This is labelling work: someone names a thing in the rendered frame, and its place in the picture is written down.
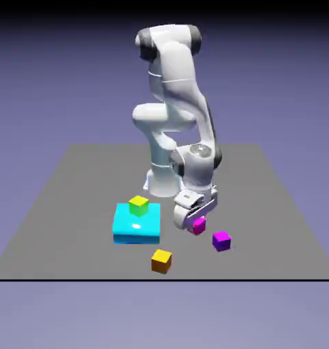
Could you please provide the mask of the small purple cube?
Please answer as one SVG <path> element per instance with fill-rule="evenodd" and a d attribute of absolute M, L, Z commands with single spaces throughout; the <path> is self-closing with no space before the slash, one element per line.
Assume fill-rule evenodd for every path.
<path fill-rule="evenodd" d="M 231 241 L 231 236 L 227 232 L 221 231 L 213 233 L 212 244 L 218 252 L 230 249 Z"/>

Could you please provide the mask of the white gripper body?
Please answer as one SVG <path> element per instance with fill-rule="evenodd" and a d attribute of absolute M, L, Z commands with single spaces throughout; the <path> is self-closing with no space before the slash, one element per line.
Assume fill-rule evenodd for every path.
<path fill-rule="evenodd" d="M 203 194 L 178 194 L 174 202 L 174 225 L 179 229 L 188 229 L 194 221 L 217 206 L 217 194 L 212 194 L 208 201 Z"/>

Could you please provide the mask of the large cyan box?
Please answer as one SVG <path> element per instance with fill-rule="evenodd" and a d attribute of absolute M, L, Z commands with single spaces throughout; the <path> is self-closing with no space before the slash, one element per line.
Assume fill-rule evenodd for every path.
<path fill-rule="evenodd" d="M 150 203 L 148 212 L 138 217 L 129 211 L 127 203 L 118 203 L 112 225 L 115 244 L 159 244 L 161 207 Z"/>

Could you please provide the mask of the small yellow-green cube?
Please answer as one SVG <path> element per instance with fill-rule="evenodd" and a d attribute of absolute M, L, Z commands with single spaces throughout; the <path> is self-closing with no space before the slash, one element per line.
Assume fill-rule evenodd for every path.
<path fill-rule="evenodd" d="M 143 196 L 135 196 L 129 200 L 129 212 L 141 217 L 148 212 L 149 199 Z"/>

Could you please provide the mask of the small orange cube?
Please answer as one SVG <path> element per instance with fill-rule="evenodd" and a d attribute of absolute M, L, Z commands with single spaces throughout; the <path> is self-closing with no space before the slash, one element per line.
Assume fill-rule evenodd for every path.
<path fill-rule="evenodd" d="M 157 249 L 151 257 L 151 270 L 157 273 L 166 274 L 172 265 L 172 253 Z"/>

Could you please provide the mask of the small magenta cube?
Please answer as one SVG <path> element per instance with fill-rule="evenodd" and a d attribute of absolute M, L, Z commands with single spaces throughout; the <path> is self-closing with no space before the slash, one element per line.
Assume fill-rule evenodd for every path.
<path fill-rule="evenodd" d="M 203 233 L 205 229 L 206 229 L 206 218 L 202 216 L 194 221 L 191 232 L 194 235 L 199 235 Z"/>

